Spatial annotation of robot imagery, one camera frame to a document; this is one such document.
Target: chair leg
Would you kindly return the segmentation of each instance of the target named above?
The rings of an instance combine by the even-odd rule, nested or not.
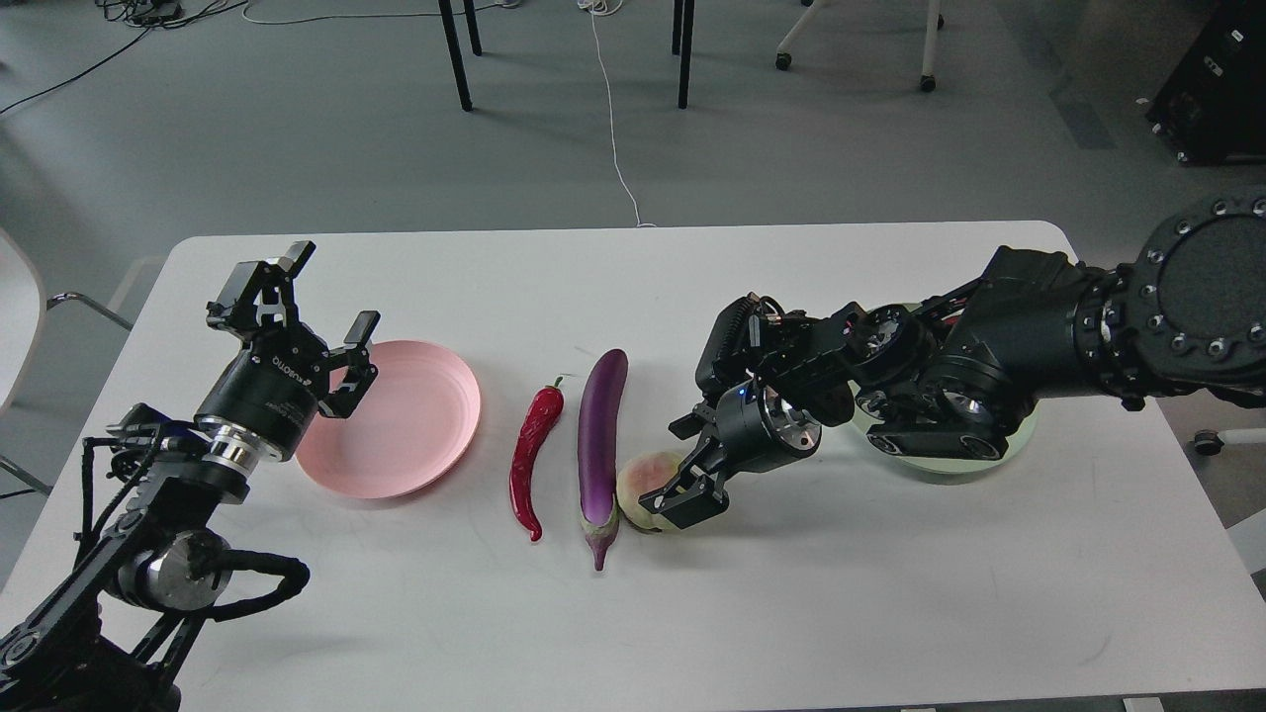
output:
[[[15,476],[19,480],[22,480],[23,484],[25,484],[30,489],[33,489],[33,490],[43,494],[44,497],[48,497],[49,494],[53,493],[53,488],[52,486],[42,483],[39,479],[35,478],[35,475],[28,473],[27,470],[23,470],[22,467],[18,466],[16,462],[14,462],[13,460],[5,457],[4,455],[0,455],[0,470],[8,471],[13,476]]]
[[[63,291],[61,294],[54,294],[54,295],[49,296],[48,302],[44,303],[44,310],[47,312],[47,310],[52,309],[53,307],[57,307],[60,304],[65,304],[67,302],[82,302],[85,307],[92,309],[97,314],[101,314],[106,319],[110,319],[111,322],[119,324],[120,327],[123,327],[127,331],[132,331],[132,322],[129,322],[129,321],[124,319],[123,317],[115,314],[114,312],[106,309],[96,299],[92,299],[91,296],[87,296],[85,294],[80,294],[77,291]]]
[[[809,9],[800,15],[800,19],[796,20],[791,30],[787,32],[786,37],[782,38],[782,42],[779,43],[777,54],[780,57],[782,54],[786,54],[789,66],[790,66],[791,44],[795,42],[798,37],[800,37],[800,33],[804,32],[804,28],[813,22],[813,18],[818,16],[818,13],[820,13],[823,8],[825,8],[827,5],[830,5],[830,0],[815,0],[814,4],[809,5]]]
[[[479,24],[475,23],[475,0],[462,0],[462,11],[466,13],[466,32],[471,35],[471,52],[480,57],[484,46],[479,42]]]
[[[919,75],[919,89],[932,91],[937,87],[937,76],[932,65],[937,58],[937,29],[941,24],[941,0],[928,0],[928,27],[923,35],[923,72]]]
[[[681,54],[681,0],[672,0],[672,53]]]
[[[695,34],[695,0],[684,0],[681,11],[681,79],[677,81],[677,108],[686,108],[690,95],[690,47]]]
[[[453,62],[453,79],[457,80],[457,98],[462,110],[470,111],[471,90],[466,85],[466,67],[462,66],[462,48],[457,46],[457,23],[453,22],[452,0],[439,0],[439,15],[444,24],[444,39],[448,41],[448,58]]]

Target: pink plate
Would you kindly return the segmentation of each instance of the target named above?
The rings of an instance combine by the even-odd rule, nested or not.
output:
[[[479,424],[479,384],[456,353],[424,341],[375,343],[379,378],[351,418],[318,416],[299,443],[316,484],[361,499],[398,497],[439,479]],[[342,371],[330,375],[342,380]]]

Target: black equipment box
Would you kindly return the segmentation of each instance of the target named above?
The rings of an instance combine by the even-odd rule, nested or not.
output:
[[[1266,156],[1266,3],[1223,0],[1147,118],[1180,161]]]

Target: white cable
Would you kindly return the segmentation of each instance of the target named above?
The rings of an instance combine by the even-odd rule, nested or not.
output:
[[[609,8],[606,0],[576,0],[576,6],[596,18],[614,15],[624,6],[624,0],[617,0],[614,8]]]
[[[315,18],[300,18],[298,20],[257,20],[251,15],[246,14],[246,11],[249,10],[252,5],[256,4],[258,4],[258,0],[247,3],[242,8],[242,19],[257,25],[298,25],[303,23],[315,23],[318,20],[363,20],[373,18],[438,18],[439,16],[439,13],[371,13],[361,15],[319,15]],[[496,0],[490,5],[481,5],[479,8],[475,8],[475,10],[476,11],[487,10],[489,8],[501,8],[504,10],[513,10],[514,8],[518,8],[522,4],[523,0]],[[466,13],[461,10],[453,13],[453,15],[463,15],[463,14]]]
[[[586,0],[577,0],[576,4],[580,5],[580,3],[582,3],[582,1],[586,1]],[[592,1],[594,3],[600,3],[604,8],[606,6],[605,0],[592,0]],[[623,5],[623,4],[624,4],[624,0],[620,0],[620,5]],[[615,10],[619,10],[620,5],[617,5]],[[615,103],[611,99],[611,80],[610,80],[610,77],[606,76],[606,63],[603,62],[603,42],[600,39],[598,39],[598,18],[610,15],[610,14],[615,13],[615,10],[610,10],[610,11],[606,11],[605,14],[603,14],[603,13],[599,13],[598,10],[595,10],[595,9],[589,9],[589,22],[594,25],[594,48],[598,51],[598,66],[603,70],[603,81],[606,82],[606,114],[608,114],[608,118],[610,119],[610,124],[611,124],[611,163],[615,165],[615,175],[617,175],[617,177],[620,179],[620,185],[624,186],[624,193],[627,193],[628,196],[629,196],[629,200],[633,201],[633,218],[634,218],[634,220],[637,220],[637,224],[634,224],[634,227],[653,228],[653,227],[658,227],[658,226],[656,226],[655,223],[643,223],[642,222],[642,212],[637,207],[637,198],[633,198],[633,191],[629,190],[629,184],[624,182],[624,171],[620,170],[620,155],[615,149]]]

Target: red chili pepper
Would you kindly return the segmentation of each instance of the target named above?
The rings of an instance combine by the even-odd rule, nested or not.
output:
[[[541,451],[541,443],[546,441],[546,436],[562,414],[560,383],[562,376],[558,376],[553,385],[538,390],[532,399],[532,407],[528,408],[523,428],[519,431],[519,443],[514,446],[514,461],[510,464],[510,505],[514,507],[514,517],[532,535],[532,541],[541,538],[541,521],[532,511],[532,467],[537,461],[537,452]]]

